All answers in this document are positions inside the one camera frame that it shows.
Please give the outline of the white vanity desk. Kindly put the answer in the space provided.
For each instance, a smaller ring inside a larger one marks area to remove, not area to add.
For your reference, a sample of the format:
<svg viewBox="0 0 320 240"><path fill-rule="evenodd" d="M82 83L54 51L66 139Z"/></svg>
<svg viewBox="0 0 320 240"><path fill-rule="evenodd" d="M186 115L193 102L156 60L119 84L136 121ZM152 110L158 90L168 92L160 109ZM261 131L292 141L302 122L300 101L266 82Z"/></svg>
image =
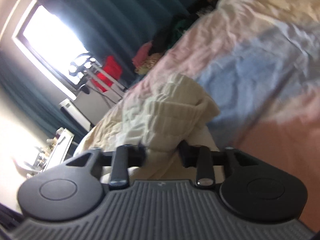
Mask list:
<svg viewBox="0 0 320 240"><path fill-rule="evenodd" d="M31 178L71 158L77 146L74 134L60 128L54 138L47 139L46 147L37 147L36 153L14 159L16 170L23 177Z"/></svg>

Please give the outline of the pile of dark clothes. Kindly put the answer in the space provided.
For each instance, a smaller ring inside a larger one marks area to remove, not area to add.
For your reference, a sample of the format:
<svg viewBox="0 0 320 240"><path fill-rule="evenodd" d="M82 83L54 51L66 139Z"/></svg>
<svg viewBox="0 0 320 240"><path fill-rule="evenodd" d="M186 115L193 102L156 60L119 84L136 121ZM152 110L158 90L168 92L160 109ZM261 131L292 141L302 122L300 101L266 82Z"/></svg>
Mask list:
<svg viewBox="0 0 320 240"><path fill-rule="evenodd" d="M138 75L147 74L166 51L171 49L179 41L198 18L213 10L214 7L210 5L190 15L178 14L174 16L171 23L167 27L159 30L151 41L143 44L137 51L135 57L132 58L135 72Z"/></svg>

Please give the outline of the window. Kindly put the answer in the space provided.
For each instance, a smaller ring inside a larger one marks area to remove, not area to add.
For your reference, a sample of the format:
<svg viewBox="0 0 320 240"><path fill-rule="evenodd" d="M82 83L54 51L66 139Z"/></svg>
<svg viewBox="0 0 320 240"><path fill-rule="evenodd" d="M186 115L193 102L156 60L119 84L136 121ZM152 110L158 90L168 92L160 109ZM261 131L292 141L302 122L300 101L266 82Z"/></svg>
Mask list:
<svg viewBox="0 0 320 240"><path fill-rule="evenodd" d="M71 100L84 84L84 74L71 76L77 66L86 62L87 50L70 27L51 14L37 0L31 0L23 13L13 40L35 67Z"/></svg>

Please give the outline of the pink blue bed sheet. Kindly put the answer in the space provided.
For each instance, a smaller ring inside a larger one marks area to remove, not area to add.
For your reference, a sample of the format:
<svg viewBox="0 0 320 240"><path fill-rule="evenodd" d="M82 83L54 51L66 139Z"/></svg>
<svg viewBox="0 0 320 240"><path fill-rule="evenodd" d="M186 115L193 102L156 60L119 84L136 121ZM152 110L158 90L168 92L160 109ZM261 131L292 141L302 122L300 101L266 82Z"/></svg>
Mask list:
<svg viewBox="0 0 320 240"><path fill-rule="evenodd" d="M318 231L319 0L219 0L124 98L174 74L193 79L216 103L220 113L206 123L215 150L233 146L306 185L301 219ZM116 125L106 121L115 108L76 154L99 147Z"/></svg>

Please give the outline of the red garment on stand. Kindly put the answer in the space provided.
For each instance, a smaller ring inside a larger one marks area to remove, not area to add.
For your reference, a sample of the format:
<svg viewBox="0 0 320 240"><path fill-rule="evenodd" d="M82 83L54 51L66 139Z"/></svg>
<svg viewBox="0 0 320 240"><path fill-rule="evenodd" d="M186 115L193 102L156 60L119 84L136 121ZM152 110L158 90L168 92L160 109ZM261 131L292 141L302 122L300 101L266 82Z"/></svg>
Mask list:
<svg viewBox="0 0 320 240"><path fill-rule="evenodd" d="M108 56L104 65L101 67L94 58L89 59L92 65L95 63L101 70L95 70L96 77L101 80L107 87L112 87L114 85L114 80L116 80L117 87L124 91L124 86L119 83L119 79L123 73L122 67L117 63L114 56Z"/></svg>

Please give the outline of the teal curtain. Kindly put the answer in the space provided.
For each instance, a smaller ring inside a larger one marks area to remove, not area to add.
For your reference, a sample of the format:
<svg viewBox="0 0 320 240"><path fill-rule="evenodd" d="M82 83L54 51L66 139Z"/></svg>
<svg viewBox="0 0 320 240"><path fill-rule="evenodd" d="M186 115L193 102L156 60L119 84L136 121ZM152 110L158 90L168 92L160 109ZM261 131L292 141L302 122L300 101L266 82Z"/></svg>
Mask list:
<svg viewBox="0 0 320 240"><path fill-rule="evenodd" d="M43 5L74 31L98 60L114 56L123 69L121 81L135 79L132 58L141 45L187 15L197 0L46 0Z"/></svg>
<svg viewBox="0 0 320 240"><path fill-rule="evenodd" d="M1 87L44 134L53 137L58 128L63 127L74 134L79 143L87 134L71 122L63 112L44 94L36 89L31 80L20 72L19 67L4 53L1 53Z"/></svg>

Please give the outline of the teal left curtain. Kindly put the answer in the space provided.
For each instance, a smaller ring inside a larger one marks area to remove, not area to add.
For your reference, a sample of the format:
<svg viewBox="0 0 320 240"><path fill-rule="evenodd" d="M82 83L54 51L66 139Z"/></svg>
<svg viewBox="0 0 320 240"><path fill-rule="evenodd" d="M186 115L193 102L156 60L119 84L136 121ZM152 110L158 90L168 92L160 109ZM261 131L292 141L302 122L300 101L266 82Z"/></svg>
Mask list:
<svg viewBox="0 0 320 240"><path fill-rule="evenodd" d="M44 94L36 89L31 80L20 72L19 67L4 53L1 53L1 87L44 134L53 137L58 128L63 127L74 134L79 143L87 134L71 122L63 112Z"/></svg>

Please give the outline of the black white folding chair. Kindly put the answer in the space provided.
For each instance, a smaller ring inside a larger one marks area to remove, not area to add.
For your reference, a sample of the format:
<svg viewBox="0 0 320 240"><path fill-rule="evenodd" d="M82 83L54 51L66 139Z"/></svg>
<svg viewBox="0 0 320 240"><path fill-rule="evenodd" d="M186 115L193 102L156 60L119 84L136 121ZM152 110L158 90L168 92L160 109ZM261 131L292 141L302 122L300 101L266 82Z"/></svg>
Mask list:
<svg viewBox="0 0 320 240"><path fill-rule="evenodd" d="M59 108L78 129L89 132L93 128L94 125L69 99L60 102Z"/></svg>

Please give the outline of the cream white sweatpants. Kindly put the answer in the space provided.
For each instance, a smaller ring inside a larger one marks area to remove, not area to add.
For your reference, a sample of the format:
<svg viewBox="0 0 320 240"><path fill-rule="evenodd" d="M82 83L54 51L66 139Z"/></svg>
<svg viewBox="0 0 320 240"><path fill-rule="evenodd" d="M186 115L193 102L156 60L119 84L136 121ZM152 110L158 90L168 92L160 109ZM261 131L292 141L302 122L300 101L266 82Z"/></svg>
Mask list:
<svg viewBox="0 0 320 240"><path fill-rule="evenodd" d="M116 105L106 121L116 122L97 145L110 151L125 144L142 143L147 160L130 169L130 178L195 179L194 168L183 168L178 152L182 140L216 149L206 123L220 111L214 100L193 79L174 74L147 93L130 93Z"/></svg>

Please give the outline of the teal right curtain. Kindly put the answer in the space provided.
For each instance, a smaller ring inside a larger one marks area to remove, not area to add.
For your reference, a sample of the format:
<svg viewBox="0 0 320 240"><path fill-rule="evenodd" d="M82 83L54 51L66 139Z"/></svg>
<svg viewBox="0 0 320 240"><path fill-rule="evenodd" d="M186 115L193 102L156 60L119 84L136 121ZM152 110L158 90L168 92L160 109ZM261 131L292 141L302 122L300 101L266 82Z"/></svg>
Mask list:
<svg viewBox="0 0 320 240"><path fill-rule="evenodd" d="M114 56L123 69L121 81L135 79L132 58L141 45L187 15L197 0L46 0L43 5L74 31L98 60Z"/></svg>

